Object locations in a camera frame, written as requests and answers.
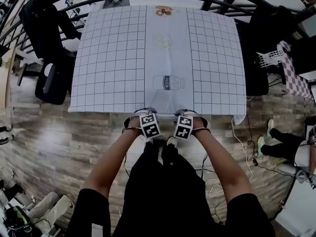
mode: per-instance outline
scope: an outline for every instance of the white basket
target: white basket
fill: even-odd
[[[273,51],[270,53],[257,53],[259,55],[260,58],[260,67],[264,68],[270,65],[276,65],[280,62],[283,61],[283,51],[282,50],[278,50],[278,51]]]

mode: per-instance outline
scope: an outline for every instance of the wrist strap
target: wrist strap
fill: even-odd
[[[209,131],[209,133],[211,133],[211,130],[206,128],[206,127],[200,127],[200,128],[195,128],[192,130],[192,134],[195,135],[196,132],[198,131],[202,131],[202,130],[206,130],[206,131]]]
[[[143,134],[143,131],[140,127],[124,127],[122,133],[124,133],[126,130],[140,130],[141,134]]]

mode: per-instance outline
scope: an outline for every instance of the printed bottle image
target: printed bottle image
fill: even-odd
[[[153,87],[156,90],[177,90],[185,87],[185,80],[175,76],[155,76]]]

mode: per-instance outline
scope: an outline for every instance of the cable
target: cable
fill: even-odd
[[[47,220],[47,219],[40,219],[40,220],[38,220],[38,221],[36,221],[35,223],[34,223],[34,226],[35,226],[35,224],[37,224],[38,222],[41,222],[41,221],[47,221],[47,223],[49,224],[49,227],[50,227],[50,230],[49,230],[49,234],[48,234],[48,237],[50,237],[50,231],[53,229],[52,227],[51,227],[51,224],[50,224],[50,222]]]
[[[281,77],[279,77],[278,79],[275,79],[274,81],[270,82],[269,85],[270,85],[271,83],[274,83],[274,82],[280,80],[280,79],[281,79]]]
[[[215,210],[215,215],[216,215],[216,217],[218,218],[220,225],[224,225],[224,224],[223,224],[223,222],[221,221],[221,219],[218,217],[217,212],[216,212],[216,208],[217,208],[220,204],[222,204],[223,202],[225,202],[225,201],[226,201],[226,199],[223,200],[223,201],[221,201],[221,202],[220,202],[219,204],[217,204],[217,205],[215,206],[215,208],[214,208],[214,210]]]
[[[270,84],[276,77],[277,77],[277,74],[276,74],[276,76],[269,82],[269,84]]]
[[[277,82],[277,83],[272,84],[272,85],[270,85],[270,84],[269,84],[269,87],[272,87],[272,86],[278,85],[278,84],[280,84],[280,83],[282,83],[282,82],[280,81],[280,82]]]
[[[125,155],[125,160],[124,160],[123,167],[124,167],[124,169],[125,169],[126,174],[127,174],[128,177],[129,177],[129,173],[127,172],[127,169],[125,168],[126,159],[127,159],[127,152],[126,152],[126,155]]]
[[[255,142],[252,140],[252,132],[251,132],[251,129],[250,129],[250,121],[249,121],[248,113],[246,114],[246,116],[247,116],[247,120],[248,120],[248,130],[249,130],[249,133],[250,133],[250,140],[248,141],[247,144],[250,145],[251,143],[253,143],[253,155],[252,155],[253,160],[252,160],[252,161],[253,161],[254,165],[257,166],[257,167],[259,167],[259,168],[264,168],[264,169],[266,169],[266,170],[268,170],[268,171],[273,171],[273,172],[278,173],[278,174],[283,175],[283,176],[290,176],[290,177],[292,177],[292,178],[295,178],[295,176],[293,176],[293,175],[283,174],[283,173],[281,173],[281,172],[279,172],[279,171],[276,171],[276,170],[273,170],[273,169],[268,169],[268,168],[266,168],[266,167],[263,167],[263,166],[260,166],[260,165],[259,165],[259,163],[258,163],[257,160],[256,160],[256,158],[258,157],[258,152],[255,150],[256,144],[255,144]],[[310,177],[307,172],[305,172],[305,174],[306,174],[306,176],[307,176],[308,179],[309,179],[309,182],[308,182],[307,180],[305,180],[305,182],[308,182],[310,185],[312,185],[312,187],[316,187],[316,186],[313,184],[313,182],[312,182],[312,177],[313,177],[313,175]]]
[[[234,135],[234,137],[241,143],[242,150],[243,150],[243,152],[245,153],[245,160],[246,160],[247,166],[248,166],[248,168],[249,168],[249,171],[250,171],[250,173],[251,173],[250,178],[249,178],[249,180],[250,180],[250,179],[252,178],[253,173],[252,173],[251,168],[250,168],[250,165],[249,165],[249,163],[248,163],[248,159],[247,159],[248,156],[247,156],[247,153],[246,153],[246,151],[245,151],[245,149],[244,149],[243,143],[242,143],[242,142],[236,137],[236,135],[235,135],[233,120],[234,120],[234,118],[232,118],[233,135]],[[205,157],[204,157],[204,159],[203,159],[202,168],[203,168],[203,166],[204,166],[204,162],[205,162],[206,159],[207,159],[207,154],[205,154]],[[219,181],[219,179],[209,179],[209,180],[205,183],[205,185],[206,185],[209,181]],[[214,187],[220,187],[220,188],[222,188],[222,189],[219,190],[218,192],[216,192],[215,194],[211,195],[211,192],[212,192],[212,190],[213,190]],[[205,193],[205,194],[206,194],[207,196],[209,196],[209,197],[214,197],[214,196],[217,196],[217,195],[222,195],[222,194],[224,194],[223,187],[220,186],[219,184],[214,184],[214,185],[212,186],[212,188],[209,190],[209,192],[208,192],[208,193]]]
[[[201,168],[195,168],[194,170],[195,170],[195,171],[200,171],[200,170],[202,170],[202,169],[201,169]],[[206,170],[206,171],[212,172],[212,173],[216,173],[215,171],[209,170],[209,169],[206,169],[206,168],[204,168],[203,170]]]
[[[235,135],[235,131],[234,131],[234,126],[233,126],[233,120],[234,120],[234,118],[232,118],[232,129],[233,129],[233,134],[234,134],[234,136],[235,136],[235,138],[241,143],[241,146],[242,146],[242,150],[243,150],[243,152],[245,153],[245,156],[246,156],[246,163],[247,163],[247,165],[248,165],[248,168],[249,168],[249,171],[250,171],[250,173],[251,173],[251,176],[250,176],[250,178],[249,178],[249,180],[251,179],[251,177],[252,177],[252,175],[253,175],[253,173],[252,173],[252,171],[251,171],[251,169],[250,169],[250,166],[249,166],[249,163],[248,163],[248,159],[247,159],[247,153],[246,153],[246,151],[245,151],[245,149],[244,149],[244,146],[243,146],[243,143],[236,137],[236,135]]]

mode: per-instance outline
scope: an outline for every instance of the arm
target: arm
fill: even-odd
[[[129,122],[129,125],[131,127],[139,127],[139,117],[133,118]],[[140,133],[140,130],[126,130],[103,154],[88,176],[83,188],[95,190],[106,198],[109,198],[111,185],[119,171],[126,152]]]
[[[315,144],[312,143],[310,147],[310,166],[309,173],[313,174],[316,167],[316,159],[315,159]]]
[[[200,118],[194,118],[194,128],[203,127]],[[195,133],[211,160],[213,168],[222,184],[226,202],[246,193],[253,193],[250,182],[243,169],[235,161],[230,153],[206,131]]]

